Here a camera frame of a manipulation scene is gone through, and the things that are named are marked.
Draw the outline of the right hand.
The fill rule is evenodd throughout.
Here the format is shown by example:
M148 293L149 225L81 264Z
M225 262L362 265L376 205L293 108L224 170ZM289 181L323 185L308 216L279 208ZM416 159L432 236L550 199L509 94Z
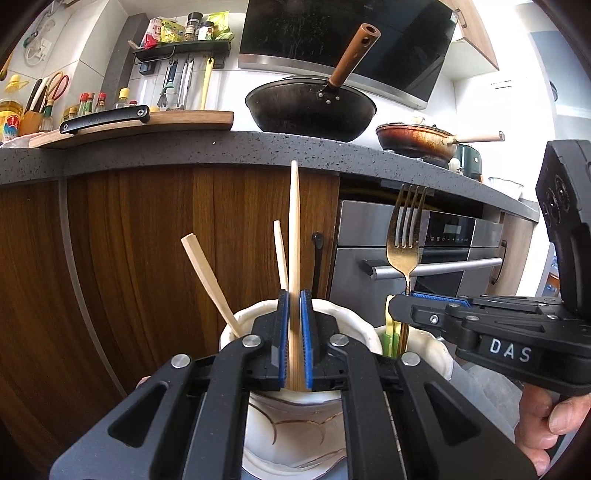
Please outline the right hand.
M550 466L548 450L560 436L580 428L590 410L590 395L554 404L545 389L527 384L519 402L515 444L530 459L539 476Z

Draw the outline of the left hand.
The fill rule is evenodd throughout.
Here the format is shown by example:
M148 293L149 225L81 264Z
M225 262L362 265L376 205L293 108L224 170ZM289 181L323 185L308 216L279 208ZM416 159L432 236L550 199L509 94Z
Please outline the left hand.
M143 378L141 378L138 383L136 384L136 389L139 388L143 383L145 383L148 379L150 378L150 376L145 376Z

